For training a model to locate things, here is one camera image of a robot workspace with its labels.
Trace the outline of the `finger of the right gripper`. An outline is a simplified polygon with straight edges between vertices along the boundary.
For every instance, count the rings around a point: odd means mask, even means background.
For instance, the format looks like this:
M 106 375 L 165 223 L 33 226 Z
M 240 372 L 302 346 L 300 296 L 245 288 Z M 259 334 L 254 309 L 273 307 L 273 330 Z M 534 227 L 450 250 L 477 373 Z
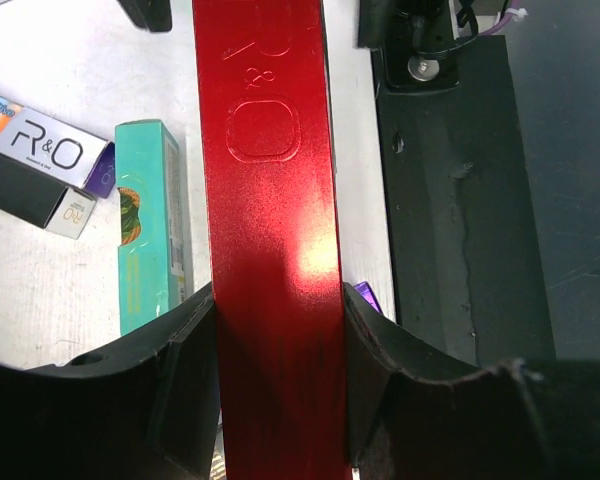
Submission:
M 170 32 L 173 27 L 170 0 L 118 0 L 127 17 L 139 29 Z

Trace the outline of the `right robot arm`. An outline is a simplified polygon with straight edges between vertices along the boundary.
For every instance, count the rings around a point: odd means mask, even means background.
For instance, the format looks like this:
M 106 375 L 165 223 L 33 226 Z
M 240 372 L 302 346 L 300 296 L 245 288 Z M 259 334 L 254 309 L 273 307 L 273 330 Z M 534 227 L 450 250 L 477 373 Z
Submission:
M 479 37 L 471 1 L 360 1 L 357 46 L 381 62 L 396 91 L 445 91 L 458 84 L 457 55 Z

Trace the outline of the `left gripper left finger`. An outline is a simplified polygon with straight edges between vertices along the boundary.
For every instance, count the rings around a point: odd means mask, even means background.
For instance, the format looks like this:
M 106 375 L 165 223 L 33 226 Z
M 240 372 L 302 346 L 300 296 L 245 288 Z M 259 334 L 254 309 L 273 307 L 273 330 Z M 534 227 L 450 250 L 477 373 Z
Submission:
M 219 417 L 209 288 L 63 366 L 0 365 L 0 479 L 205 479 Z

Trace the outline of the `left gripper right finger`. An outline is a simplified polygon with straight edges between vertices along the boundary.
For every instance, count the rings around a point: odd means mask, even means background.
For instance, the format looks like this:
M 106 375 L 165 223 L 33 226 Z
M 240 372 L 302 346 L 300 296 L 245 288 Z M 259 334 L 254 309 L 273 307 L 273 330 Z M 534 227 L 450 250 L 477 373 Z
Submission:
M 600 361 L 478 369 L 344 289 L 348 447 L 364 479 L 600 479 Z

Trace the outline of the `red toothpaste box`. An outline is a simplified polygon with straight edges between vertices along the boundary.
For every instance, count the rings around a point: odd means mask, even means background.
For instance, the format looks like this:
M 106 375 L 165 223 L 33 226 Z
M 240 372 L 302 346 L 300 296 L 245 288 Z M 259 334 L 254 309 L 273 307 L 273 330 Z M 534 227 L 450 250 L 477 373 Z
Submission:
M 323 8 L 193 5 L 226 471 L 347 479 Z

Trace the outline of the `purple toothpaste box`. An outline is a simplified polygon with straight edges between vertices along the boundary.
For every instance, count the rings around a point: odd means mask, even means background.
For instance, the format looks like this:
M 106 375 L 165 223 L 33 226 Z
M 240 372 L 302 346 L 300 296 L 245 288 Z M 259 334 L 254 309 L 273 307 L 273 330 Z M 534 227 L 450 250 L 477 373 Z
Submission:
M 355 290 L 366 300 L 366 302 L 379 314 L 383 314 L 376 295 L 368 281 L 363 281 L 354 286 Z

